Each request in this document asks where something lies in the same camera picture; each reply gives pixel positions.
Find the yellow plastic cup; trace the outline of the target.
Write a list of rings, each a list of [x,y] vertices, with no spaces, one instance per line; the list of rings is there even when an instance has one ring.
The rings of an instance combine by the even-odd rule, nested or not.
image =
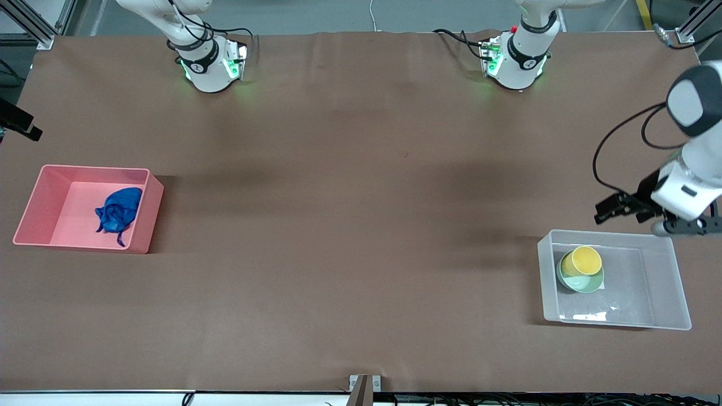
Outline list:
[[[596,275],[602,269],[601,255],[591,246],[575,247],[562,257],[560,269],[570,277]]]

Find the pale green bowl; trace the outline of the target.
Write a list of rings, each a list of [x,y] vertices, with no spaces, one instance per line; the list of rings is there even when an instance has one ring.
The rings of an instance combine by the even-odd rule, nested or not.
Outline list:
[[[562,285],[576,293],[594,293],[605,288],[605,269],[601,267],[596,274],[593,275],[575,275],[570,276],[563,270],[563,265],[567,264],[567,258],[571,256],[571,252],[566,253],[556,265],[556,279]]]

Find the blue cloth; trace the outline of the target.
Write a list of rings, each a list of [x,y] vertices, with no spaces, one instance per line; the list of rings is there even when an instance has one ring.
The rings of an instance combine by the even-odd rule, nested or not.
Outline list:
[[[104,205],[94,210],[99,219],[95,233],[116,234],[117,244],[124,248],[123,233],[137,217],[142,193],[138,187],[122,188],[111,193]]]

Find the clear plastic box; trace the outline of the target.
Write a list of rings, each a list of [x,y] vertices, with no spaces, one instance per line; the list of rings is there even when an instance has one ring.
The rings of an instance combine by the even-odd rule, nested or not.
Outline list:
[[[599,252],[603,290],[576,293],[556,279],[556,265],[579,246]],[[551,322],[689,330],[692,326],[670,237],[552,230],[537,245],[544,318]]]

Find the pink plastic box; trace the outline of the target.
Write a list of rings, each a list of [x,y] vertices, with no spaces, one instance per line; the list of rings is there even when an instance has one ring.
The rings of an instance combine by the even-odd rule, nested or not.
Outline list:
[[[139,188],[135,219],[122,234],[100,228],[97,209],[125,188]],[[148,169],[44,165],[16,229],[16,246],[146,254],[164,193]]]

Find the brown table cover sheet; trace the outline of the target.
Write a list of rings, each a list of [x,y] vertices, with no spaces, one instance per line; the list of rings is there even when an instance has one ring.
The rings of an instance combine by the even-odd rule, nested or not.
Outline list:
[[[266,36],[193,88],[158,37],[59,38],[0,145],[0,390],[722,391],[722,239],[675,241],[689,331],[545,320],[537,242],[593,231],[598,142],[696,65],[566,33],[504,90],[436,34]],[[148,169],[149,254],[16,246],[44,165]]]

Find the aluminium frame profile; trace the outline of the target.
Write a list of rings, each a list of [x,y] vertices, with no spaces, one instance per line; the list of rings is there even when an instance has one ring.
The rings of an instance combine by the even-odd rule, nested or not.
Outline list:
[[[52,48],[69,31],[78,0],[0,0],[0,45]]]
[[[717,11],[722,11],[722,0],[701,0],[701,4],[689,13],[688,18],[677,28],[675,28],[676,39],[678,43],[686,45],[694,43],[694,33],[711,20]]]

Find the grey metal mounting bracket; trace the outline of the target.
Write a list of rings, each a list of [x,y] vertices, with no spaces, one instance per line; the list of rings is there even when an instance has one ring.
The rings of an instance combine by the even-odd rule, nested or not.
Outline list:
[[[356,387],[356,383],[358,381],[364,381],[367,383],[367,386],[372,388],[373,392],[381,392],[382,391],[382,377],[381,375],[377,374],[353,374],[349,375],[348,377],[348,383],[349,388],[348,392],[351,392]]]

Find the brown vertical post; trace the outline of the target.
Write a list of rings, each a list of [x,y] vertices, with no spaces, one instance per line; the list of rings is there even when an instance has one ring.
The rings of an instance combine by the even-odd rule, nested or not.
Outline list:
[[[372,406],[373,381],[372,375],[359,374],[350,376],[351,393],[346,406]]]

